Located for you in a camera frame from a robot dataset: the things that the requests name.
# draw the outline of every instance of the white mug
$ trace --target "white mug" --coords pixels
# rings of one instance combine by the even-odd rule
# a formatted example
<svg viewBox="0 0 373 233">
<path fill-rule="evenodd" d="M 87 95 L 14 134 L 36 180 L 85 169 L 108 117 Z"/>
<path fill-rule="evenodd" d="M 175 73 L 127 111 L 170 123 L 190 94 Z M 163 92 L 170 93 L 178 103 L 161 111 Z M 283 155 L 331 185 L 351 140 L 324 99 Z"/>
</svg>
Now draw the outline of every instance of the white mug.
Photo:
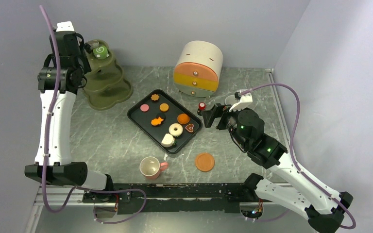
<svg viewBox="0 0 373 233">
<path fill-rule="evenodd" d="M 159 160 L 152 156 L 146 157 L 139 164 L 139 170 L 142 175 L 149 180 L 155 180 L 167 168 L 167 162 L 159 163 Z"/>
</svg>

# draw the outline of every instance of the yellow drawer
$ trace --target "yellow drawer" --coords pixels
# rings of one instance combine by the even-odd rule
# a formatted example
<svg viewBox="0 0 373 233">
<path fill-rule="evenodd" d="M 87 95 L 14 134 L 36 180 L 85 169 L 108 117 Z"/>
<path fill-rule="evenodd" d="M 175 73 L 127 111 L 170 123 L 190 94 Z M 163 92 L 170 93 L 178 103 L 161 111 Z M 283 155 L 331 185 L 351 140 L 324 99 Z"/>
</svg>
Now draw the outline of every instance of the yellow drawer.
<svg viewBox="0 0 373 233">
<path fill-rule="evenodd" d="M 181 85 L 192 86 L 195 88 L 216 91 L 218 88 L 218 82 L 206 79 L 200 79 L 194 76 L 185 74 L 174 73 L 174 83 Z"/>
</svg>

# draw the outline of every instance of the marble tabletop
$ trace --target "marble tabletop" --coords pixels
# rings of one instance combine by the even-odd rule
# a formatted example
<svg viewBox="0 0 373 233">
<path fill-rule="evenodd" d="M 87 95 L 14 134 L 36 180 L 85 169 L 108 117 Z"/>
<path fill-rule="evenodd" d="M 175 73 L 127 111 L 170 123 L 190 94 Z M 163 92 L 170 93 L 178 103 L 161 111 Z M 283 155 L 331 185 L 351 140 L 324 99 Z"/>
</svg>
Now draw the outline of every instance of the marble tabletop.
<svg viewBox="0 0 373 233">
<path fill-rule="evenodd" d="M 92 109 L 82 92 L 78 93 L 70 129 L 73 161 L 86 162 L 89 169 L 111 175 L 114 183 L 239 183 L 251 173 L 268 176 L 275 183 L 284 182 L 252 162 L 236 147 L 228 132 L 216 130 L 217 119 L 211 128 L 203 127 L 178 154 L 165 154 L 127 117 L 128 110 L 155 89 L 164 90 L 196 114 L 201 101 L 211 108 L 214 103 L 224 104 L 225 98 L 239 89 L 269 83 L 264 69 L 223 68 L 219 88 L 209 99 L 180 93 L 173 84 L 173 67 L 124 67 L 124 71 L 134 93 L 109 110 Z M 254 101 L 249 107 L 265 121 L 265 133 L 285 145 L 272 88 L 257 90 L 252 96 Z M 202 152 L 212 154 L 215 159 L 215 166 L 209 172 L 195 167 L 195 158 Z M 139 163 L 147 156 L 169 163 L 169 168 L 155 181 L 146 180 L 139 171 Z"/>
</svg>

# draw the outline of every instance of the heart-shaped cookie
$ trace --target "heart-shaped cookie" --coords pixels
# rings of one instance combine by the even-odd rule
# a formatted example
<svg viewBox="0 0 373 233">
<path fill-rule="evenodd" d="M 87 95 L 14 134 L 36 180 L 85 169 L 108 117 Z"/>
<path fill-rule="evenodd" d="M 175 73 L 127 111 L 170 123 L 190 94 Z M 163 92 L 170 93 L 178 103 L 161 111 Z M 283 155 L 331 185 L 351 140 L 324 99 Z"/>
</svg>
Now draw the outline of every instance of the heart-shaped cookie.
<svg viewBox="0 0 373 233">
<path fill-rule="evenodd" d="M 186 129 L 186 131 L 188 131 L 190 133 L 194 132 L 194 124 L 191 123 L 191 124 L 185 126 L 185 129 Z"/>
</svg>

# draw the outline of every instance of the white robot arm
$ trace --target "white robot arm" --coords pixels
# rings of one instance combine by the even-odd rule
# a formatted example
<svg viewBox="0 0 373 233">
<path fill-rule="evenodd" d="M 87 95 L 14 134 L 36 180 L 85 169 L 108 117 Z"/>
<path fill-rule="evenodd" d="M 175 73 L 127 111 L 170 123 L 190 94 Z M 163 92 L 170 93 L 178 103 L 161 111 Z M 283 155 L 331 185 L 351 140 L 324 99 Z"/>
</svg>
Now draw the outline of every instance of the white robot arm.
<svg viewBox="0 0 373 233">
<path fill-rule="evenodd" d="M 38 182 L 42 181 L 46 120 L 47 115 L 51 114 L 47 183 L 108 190 L 107 186 L 112 185 L 110 176 L 87 169 L 84 162 L 72 162 L 70 154 L 69 130 L 72 108 L 77 90 L 81 88 L 82 79 L 85 79 L 84 74 L 90 71 L 83 47 L 83 38 L 74 31 L 71 22 L 58 23 L 55 36 L 61 59 L 60 88 L 56 90 L 57 99 L 52 113 L 49 113 L 56 78 L 56 68 L 49 67 L 50 61 L 54 60 L 53 53 L 48 55 L 38 75 L 38 89 L 41 91 L 42 102 L 41 135 L 35 163 L 25 167 L 25 175 Z"/>
<path fill-rule="evenodd" d="M 218 130 L 227 130 L 233 142 L 252 161 L 296 189 L 282 188 L 260 175 L 251 174 L 243 185 L 253 190 L 255 197 L 287 207 L 307 219 L 318 232 L 335 232 L 341 227 L 344 208 L 350 206 L 353 197 L 348 192 L 340 193 L 325 185 L 297 161 L 294 164 L 287 149 L 264 133 L 264 121 L 252 109 L 246 108 L 252 103 L 250 93 L 246 93 L 249 91 L 240 90 L 228 96 L 225 105 L 218 103 L 210 110 L 198 109 L 205 127 L 211 127 L 214 119 L 220 117 Z"/>
</svg>

